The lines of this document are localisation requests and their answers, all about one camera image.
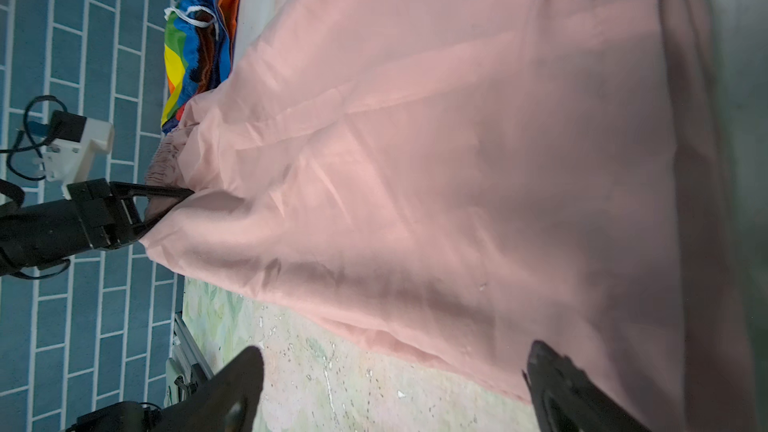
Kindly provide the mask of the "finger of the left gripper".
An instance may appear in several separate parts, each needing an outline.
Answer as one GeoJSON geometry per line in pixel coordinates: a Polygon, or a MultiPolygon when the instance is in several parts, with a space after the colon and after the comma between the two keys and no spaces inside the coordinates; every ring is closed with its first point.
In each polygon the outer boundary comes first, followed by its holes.
{"type": "Polygon", "coordinates": [[[129,230],[134,239],[140,239],[144,237],[150,230],[152,230],[162,218],[164,218],[173,208],[175,204],[169,205],[165,209],[157,212],[151,217],[142,217],[139,214],[137,206],[134,201],[129,202],[128,215],[130,217],[129,230]]]}
{"type": "Polygon", "coordinates": [[[146,184],[111,183],[110,187],[113,194],[120,198],[162,197],[184,200],[194,194],[192,190],[185,188],[152,186],[146,184]]]}

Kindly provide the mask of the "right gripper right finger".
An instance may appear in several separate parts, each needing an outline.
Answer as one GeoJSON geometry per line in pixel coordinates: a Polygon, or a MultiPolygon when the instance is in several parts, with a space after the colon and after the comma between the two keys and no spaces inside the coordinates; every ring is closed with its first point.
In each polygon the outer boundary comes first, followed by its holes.
{"type": "Polygon", "coordinates": [[[542,432],[648,432],[569,357],[544,341],[532,343],[524,379],[542,432]]]}

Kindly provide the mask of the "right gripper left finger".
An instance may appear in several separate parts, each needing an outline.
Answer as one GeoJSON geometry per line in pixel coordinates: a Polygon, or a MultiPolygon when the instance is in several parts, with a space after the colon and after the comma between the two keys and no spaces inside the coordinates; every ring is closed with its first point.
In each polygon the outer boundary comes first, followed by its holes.
{"type": "Polygon", "coordinates": [[[248,346],[189,399],[164,409],[154,430],[251,432],[264,379],[262,353],[248,346]]]}

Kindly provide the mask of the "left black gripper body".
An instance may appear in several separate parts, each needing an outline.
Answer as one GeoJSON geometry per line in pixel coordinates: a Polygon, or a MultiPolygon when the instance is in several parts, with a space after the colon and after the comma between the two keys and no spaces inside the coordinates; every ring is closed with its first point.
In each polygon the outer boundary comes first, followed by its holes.
{"type": "Polygon", "coordinates": [[[95,179],[67,186],[80,223],[92,249],[113,250],[128,246],[144,234],[144,221],[135,198],[143,187],[95,179]]]}

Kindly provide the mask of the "rainbow striped shorts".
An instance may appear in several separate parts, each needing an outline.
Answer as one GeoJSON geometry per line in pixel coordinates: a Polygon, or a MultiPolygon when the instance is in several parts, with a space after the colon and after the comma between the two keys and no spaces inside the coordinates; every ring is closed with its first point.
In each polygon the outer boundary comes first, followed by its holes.
{"type": "Polygon", "coordinates": [[[161,132],[181,122],[186,104],[217,88],[233,68],[240,0],[179,0],[164,10],[164,63],[169,98],[161,132]]]}

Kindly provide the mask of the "pink shorts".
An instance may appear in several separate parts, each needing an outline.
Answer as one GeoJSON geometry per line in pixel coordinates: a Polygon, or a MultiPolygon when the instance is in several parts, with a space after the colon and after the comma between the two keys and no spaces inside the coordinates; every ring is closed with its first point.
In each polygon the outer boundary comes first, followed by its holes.
{"type": "Polygon", "coordinates": [[[169,269],[509,396],[754,431],[706,0],[280,0],[164,141],[169,269]]]}

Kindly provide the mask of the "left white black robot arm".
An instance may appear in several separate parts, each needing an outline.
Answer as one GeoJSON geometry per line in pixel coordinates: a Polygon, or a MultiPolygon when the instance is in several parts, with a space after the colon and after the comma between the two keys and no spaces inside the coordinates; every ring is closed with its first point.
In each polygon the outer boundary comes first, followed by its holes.
{"type": "Polygon", "coordinates": [[[25,193],[3,180],[1,195],[1,274],[22,280],[33,277],[27,268],[60,266],[70,257],[91,250],[116,250],[137,242],[166,214],[143,219],[136,197],[175,199],[190,197],[189,189],[109,182],[105,179],[67,186],[70,197],[25,206],[25,193]]]}

